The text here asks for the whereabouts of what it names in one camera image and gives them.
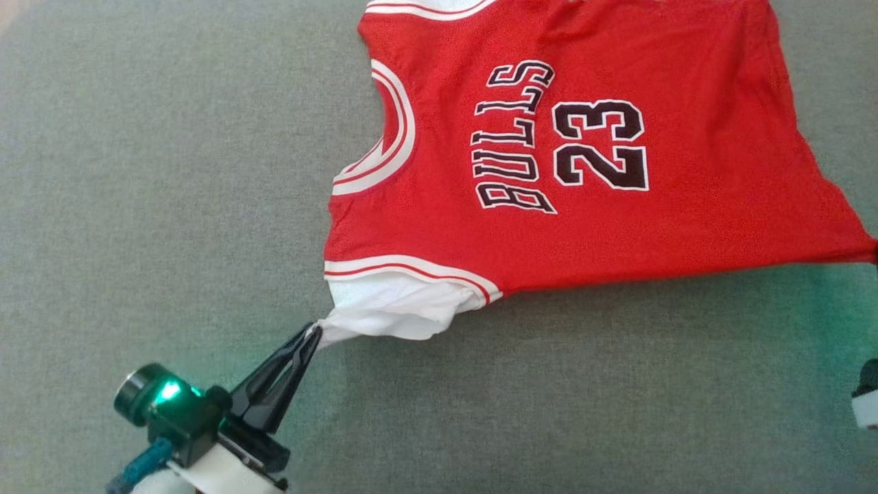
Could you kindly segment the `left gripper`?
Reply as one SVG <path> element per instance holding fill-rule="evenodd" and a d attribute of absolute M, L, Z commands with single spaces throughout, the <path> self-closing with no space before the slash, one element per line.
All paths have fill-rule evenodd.
<path fill-rule="evenodd" d="M 232 391 L 189 385 L 160 364 L 126 377 L 114 410 L 148 447 L 113 479 L 113 494 L 289 494 L 289 450 L 274 440 L 323 337 L 308 323 Z"/>

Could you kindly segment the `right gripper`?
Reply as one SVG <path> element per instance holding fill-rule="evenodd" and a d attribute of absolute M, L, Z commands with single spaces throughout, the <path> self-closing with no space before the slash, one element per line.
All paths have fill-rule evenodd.
<path fill-rule="evenodd" d="M 859 428 L 878 430 L 878 357 L 860 369 L 859 382 L 852 394 L 852 410 Z"/>

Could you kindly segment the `red Bulls 23 jersey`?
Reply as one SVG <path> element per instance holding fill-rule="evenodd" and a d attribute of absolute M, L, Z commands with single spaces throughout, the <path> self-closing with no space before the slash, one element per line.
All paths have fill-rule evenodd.
<path fill-rule="evenodd" d="M 381 138 L 334 179 L 321 347 L 516 293 L 878 265 L 769 0 L 370 0 Z"/>

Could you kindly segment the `grey sofa seat cushion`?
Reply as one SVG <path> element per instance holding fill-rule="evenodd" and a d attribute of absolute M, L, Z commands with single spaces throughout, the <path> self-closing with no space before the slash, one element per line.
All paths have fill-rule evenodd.
<path fill-rule="evenodd" d="M 232 387 L 329 312 L 367 2 L 0 0 L 0 494 L 104 494 L 129 372 Z M 870 265 L 518 294 L 320 351 L 277 440 L 295 494 L 878 494 L 870 357 Z"/>

